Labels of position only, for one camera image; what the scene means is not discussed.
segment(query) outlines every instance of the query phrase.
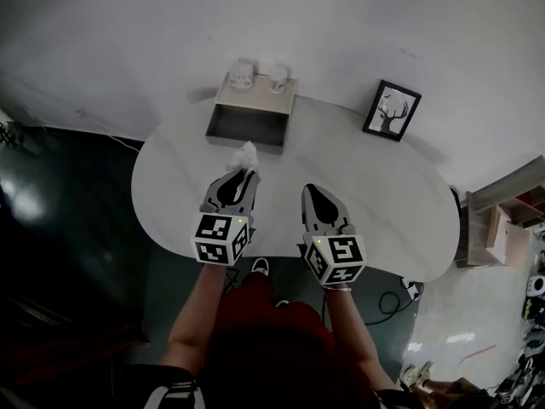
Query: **black floor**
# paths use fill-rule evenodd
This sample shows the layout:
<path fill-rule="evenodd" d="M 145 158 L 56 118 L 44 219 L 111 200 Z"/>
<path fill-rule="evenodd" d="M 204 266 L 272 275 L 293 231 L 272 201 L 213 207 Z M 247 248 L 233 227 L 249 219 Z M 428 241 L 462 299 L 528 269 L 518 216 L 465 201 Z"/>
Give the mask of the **black floor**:
<path fill-rule="evenodd" d="M 191 290 L 200 266 L 147 237 L 136 219 L 130 181 L 137 153 L 105 137 L 32 129 L 23 147 L 0 145 L 0 184 L 12 216 L 24 232 L 31 262 L 3 262 L 10 283 L 31 287 L 66 315 L 93 316 L 130 310 L 144 320 L 151 341 L 130 361 L 154 363 L 169 327 Z M 277 296 L 302 300 L 320 312 L 323 294 L 300 259 L 269 258 Z M 237 264 L 240 281 L 251 260 Z M 366 268 L 353 295 L 366 321 L 384 318 L 385 291 L 409 301 L 399 276 Z M 389 297 L 384 308 L 392 308 Z M 370 328 L 391 377 L 397 377 L 415 322 L 417 304 Z"/>

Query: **person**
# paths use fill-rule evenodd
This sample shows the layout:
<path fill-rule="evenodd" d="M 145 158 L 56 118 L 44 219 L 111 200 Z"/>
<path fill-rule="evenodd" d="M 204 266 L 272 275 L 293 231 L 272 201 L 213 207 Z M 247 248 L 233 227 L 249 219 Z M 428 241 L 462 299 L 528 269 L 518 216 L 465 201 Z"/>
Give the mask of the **person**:
<path fill-rule="evenodd" d="M 405 386 L 418 395 L 425 409 L 493 409 L 499 404 L 500 401 L 491 397 L 486 389 L 480 389 L 464 377 L 455 382 L 432 380 L 432 369 L 432 362 L 426 363 L 421 370 L 409 366 L 401 377 Z"/>
<path fill-rule="evenodd" d="M 129 367 L 126 406 L 422 409 L 384 372 L 346 285 L 324 287 L 331 333 L 303 302 L 273 305 L 267 259 L 222 296 L 225 275 L 203 265 L 160 365 Z"/>

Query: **small wooden box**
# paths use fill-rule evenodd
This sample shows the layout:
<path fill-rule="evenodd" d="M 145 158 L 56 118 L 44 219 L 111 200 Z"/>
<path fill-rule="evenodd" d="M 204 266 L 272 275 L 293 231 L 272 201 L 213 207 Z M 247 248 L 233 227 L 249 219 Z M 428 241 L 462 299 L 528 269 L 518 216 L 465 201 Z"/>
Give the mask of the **small wooden box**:
<path fill-rule="evenodd" d="M 215 97 L 206 138 L 212 144 L 229 147 L 252 141 L 260 151 L 282 154 L 295 88 L 295 80 L 290 79 L 283 93 L 274 94 L 268 77 L 256 75 L 250 89 L 235 89 L 227 74 Z"/>

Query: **black cable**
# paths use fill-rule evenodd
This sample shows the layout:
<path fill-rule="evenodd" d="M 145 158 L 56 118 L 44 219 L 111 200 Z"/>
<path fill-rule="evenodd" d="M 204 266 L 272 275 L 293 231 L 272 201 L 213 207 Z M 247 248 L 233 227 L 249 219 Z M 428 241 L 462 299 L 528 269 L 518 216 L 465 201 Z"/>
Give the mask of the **black cable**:
<path fill-rule="evenodd" d="M 422 284 L 422 290 L 420 291 L 420 295 L 418 296 L 418 298 L 422 297 L 423 293 L 424 293 L 424 284 Z M 388 295 L 394 296 L 396 301 L 397 301 L 397 304 L 396 304 L 395 308 L 392 311 L 386 311 L 386 310 L 384 310 L 384 308 L 382 306 L 382 301 Z M 408 302 L 405 306 L 403 306 L 402 308 L 399 308 L 399 306 L 401 306 L 401 299 L 399 298 L 399 296 L 395 292 L 386 291 L 381 295 L 381 299 L 378 301 L 378 308 L 381 311 L 381 313 L 384 314 L 384 315 L 387 315 L 387 317 L 385 319 L 383 319 L 383 320 L 378 320 L 378 321 L 373 321 L 373 322 L 370 322 L 370 323 L 365 323 L 365 325 L 377 325 L 377 324 L 385 323 L 386 321 L 393 318 L 393 316 L 395 314 L 406 310 L 414 301 L 415 301 L 415 299 L 412 298 L 410 300 L 410 302 Z M 322 302 L 322 324 L 325 325 L 325 295 L 324 295 L 324 300 Z"/>

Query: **glossy floor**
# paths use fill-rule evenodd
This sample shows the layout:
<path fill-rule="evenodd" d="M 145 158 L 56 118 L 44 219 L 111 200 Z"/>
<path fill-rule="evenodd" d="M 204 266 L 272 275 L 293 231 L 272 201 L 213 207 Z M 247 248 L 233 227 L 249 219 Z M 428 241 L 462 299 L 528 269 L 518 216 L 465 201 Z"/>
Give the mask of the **glossy floor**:
<path fill-rule="evenodd" d="M 404 368 L 431 360 L 435 380 L 465 377 L 481 388 L 496 387 L 513 372 L 519 357 L 526 330 L 520 316 L 526 281 L 535 271 L 536 254 L 544 249 L 545 243 L 533 241 L 522 271 L 460 270 L 453 265 L 427 283 Z"/>

